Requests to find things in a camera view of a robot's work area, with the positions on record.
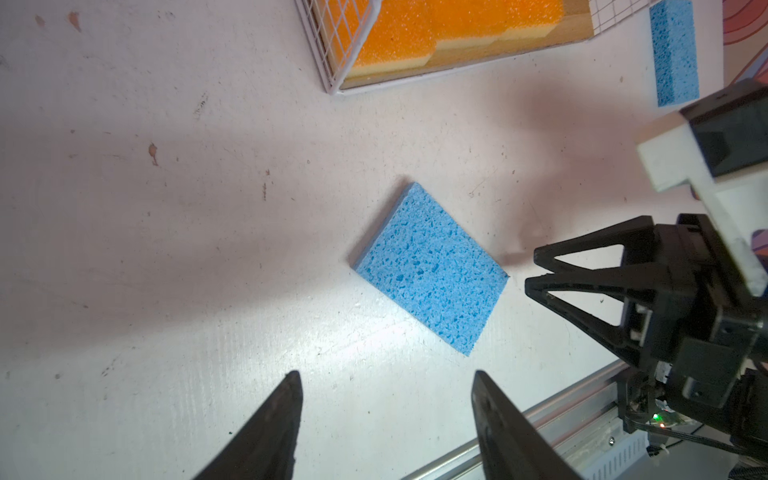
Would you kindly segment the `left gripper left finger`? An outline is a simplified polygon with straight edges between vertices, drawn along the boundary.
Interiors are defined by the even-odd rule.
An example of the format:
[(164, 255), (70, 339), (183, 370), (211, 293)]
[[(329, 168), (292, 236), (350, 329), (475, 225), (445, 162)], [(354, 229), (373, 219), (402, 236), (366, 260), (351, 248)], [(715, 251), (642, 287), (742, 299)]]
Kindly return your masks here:
[(289, 372), (198, 479), (290, 479), (295, 466), (303, 388)]

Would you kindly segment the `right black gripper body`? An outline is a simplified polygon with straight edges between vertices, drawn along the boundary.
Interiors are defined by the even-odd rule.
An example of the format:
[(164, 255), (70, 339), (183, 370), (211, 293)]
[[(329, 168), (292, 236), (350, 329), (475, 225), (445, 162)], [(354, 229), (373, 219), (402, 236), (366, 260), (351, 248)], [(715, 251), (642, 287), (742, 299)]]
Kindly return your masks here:
[(752, 296), (709, 218), (673, 224), (644, 218), (625, 245), (624, 267), (640, 266), (642, 302), (625, 302), (623, 325), (643, 370), (667, 363), (665, 398), (686, 414), (730, 413), (757, 397), (743, 365), (767, 359), (767, 299)]

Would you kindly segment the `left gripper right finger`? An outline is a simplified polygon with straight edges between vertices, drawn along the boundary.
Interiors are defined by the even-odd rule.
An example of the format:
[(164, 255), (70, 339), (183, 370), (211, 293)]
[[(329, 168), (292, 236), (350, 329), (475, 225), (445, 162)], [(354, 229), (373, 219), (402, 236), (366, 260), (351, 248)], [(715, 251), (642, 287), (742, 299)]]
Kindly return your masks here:
[(483, 370), (475, 373), (471, 402), (487, 479), (580, 478)]

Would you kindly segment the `blue sponge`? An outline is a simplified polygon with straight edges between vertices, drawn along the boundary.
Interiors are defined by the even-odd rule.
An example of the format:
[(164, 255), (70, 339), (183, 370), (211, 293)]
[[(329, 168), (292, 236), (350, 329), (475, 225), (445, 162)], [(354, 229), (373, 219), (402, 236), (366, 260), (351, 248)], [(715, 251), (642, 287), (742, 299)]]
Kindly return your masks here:
[(403, 189), (353, 269), (464, 356), (508, 282), (503, 268), (416, 182)]
[(693, 4), (665, 0), (649, 11), (659, 107), (699, 98)]

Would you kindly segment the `orange sponge with pale back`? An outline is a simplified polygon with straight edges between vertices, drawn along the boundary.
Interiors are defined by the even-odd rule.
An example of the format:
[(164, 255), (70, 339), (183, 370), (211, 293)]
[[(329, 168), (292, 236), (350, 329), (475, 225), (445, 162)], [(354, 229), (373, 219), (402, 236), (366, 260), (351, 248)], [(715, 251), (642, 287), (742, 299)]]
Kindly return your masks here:
[[(352, 40), (360, 30), (366, 1), (316, 1), (334, 71), (342, 67)], [(379, 15), (348, 72), (350, 77), (376, 75), (424, 66), (436, 51), (430, 9), (426, 1), (384, 1)]]

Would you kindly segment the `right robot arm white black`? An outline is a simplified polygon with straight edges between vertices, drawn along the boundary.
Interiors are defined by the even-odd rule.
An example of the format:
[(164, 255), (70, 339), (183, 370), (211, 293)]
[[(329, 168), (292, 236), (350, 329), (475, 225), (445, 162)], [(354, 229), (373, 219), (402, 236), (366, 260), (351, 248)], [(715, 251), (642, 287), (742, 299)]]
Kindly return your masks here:
[(709, 218), (640, 216), (537, 248), (526, 295), (628, 365), (625, 429), (653, 431), (660, 402), (767, 457), (767, 302), (753, 296)]

